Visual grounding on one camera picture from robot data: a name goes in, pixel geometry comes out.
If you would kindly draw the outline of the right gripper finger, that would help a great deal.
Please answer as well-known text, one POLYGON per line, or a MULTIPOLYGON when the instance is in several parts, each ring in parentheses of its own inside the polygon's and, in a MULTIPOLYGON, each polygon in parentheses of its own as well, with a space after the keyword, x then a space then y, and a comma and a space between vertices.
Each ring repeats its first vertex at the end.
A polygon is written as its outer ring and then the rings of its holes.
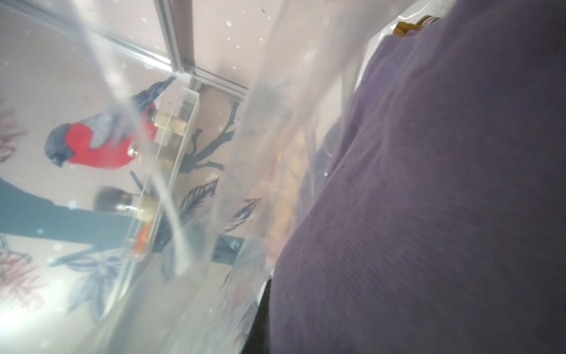
POLYGON ((265 284, 262 299, 259 303, 254 322, 251 326, 249 336, 243 346, 241 354, 269 354, 270 335, 269 335, 269 302, 271 297, 271 283, 269 279, 265 284))

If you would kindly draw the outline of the purple garment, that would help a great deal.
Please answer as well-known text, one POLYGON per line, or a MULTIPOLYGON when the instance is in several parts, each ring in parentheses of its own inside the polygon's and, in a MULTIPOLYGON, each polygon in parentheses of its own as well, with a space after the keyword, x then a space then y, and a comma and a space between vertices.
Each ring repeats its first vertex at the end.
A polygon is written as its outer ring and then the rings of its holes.
POLYGON ((272 353, 565 351, 565 3, 383 38, 285 245, 272 353))

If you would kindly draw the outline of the clear plastic vacuum bag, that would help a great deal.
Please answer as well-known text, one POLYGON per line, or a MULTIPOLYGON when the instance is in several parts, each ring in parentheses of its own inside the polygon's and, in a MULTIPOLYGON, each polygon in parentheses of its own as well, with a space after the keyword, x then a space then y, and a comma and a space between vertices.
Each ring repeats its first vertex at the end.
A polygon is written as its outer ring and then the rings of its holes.
POLYGON ((370 57, 451 1, 3 1, 1 351, 239 353, 276 259, 327 179, 370 57), (149 110, 200 94, 174 197, 141 261, 149 110))

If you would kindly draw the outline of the small orange box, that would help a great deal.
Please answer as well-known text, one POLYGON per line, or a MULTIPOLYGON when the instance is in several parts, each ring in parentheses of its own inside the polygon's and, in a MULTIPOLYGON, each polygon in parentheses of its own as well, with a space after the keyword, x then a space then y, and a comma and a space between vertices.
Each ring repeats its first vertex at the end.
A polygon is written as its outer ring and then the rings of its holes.
POLYGON ((149 244, 150 241, 152 228, 153 228, 153 222, 147 222, 142 227, 142 230, 136 239, 136 243, 133 250, 133 256, 135 258, 140 258, 146 253, 147 245, 149 244))

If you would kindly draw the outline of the black lid spice jar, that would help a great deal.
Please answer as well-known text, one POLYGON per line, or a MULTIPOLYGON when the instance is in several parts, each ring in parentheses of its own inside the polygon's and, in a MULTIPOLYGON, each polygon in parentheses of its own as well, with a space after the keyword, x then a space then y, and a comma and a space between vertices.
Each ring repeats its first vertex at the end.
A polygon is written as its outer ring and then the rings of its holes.
POLYGON ((158 199, 146 195, 135 195, 116 187, 101 188, 93 203, 93 209, 96 211, 130 215, 143 222, 153 221, 158 208, 158 199))

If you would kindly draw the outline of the spice jar middle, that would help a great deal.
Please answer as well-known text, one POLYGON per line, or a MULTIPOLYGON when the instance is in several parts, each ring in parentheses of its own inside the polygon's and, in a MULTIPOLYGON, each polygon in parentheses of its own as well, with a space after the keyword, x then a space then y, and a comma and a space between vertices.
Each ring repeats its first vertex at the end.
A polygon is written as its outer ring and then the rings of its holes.
POLYGON ((142 150, 138 142, 133 142, 128 148, 128 156, 140 164, 146 164, 150 159, 155 158, 161 168, 171 171, 174 168, 176 152, 168 146, 152 142, 147 150, 142 150))

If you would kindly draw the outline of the spice jar rear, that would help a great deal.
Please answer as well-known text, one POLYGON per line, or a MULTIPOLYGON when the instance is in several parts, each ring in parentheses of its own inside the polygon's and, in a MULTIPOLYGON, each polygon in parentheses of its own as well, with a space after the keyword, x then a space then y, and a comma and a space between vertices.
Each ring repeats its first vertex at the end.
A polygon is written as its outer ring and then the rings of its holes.
POLYGON ((155 109, 149 110, 147 116, 150 122, 157 128, 170 131, 179 136, 183 136, 186 133, 188 122, 185 120, 155 109))

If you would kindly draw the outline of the brown folded garment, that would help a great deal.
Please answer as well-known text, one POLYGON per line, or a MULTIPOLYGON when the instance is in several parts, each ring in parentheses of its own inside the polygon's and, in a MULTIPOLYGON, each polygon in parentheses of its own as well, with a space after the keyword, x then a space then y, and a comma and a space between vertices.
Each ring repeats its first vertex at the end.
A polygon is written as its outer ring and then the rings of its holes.
POLYGON ((439 20, 439 17, 436 16, 424 16, 417 23, 408 23, 408 22, 398 22, 393 29, 393 35, 398 37, 405 37, 411 31, 419 32, 426 28, 426 26, 436 22, 439 20))

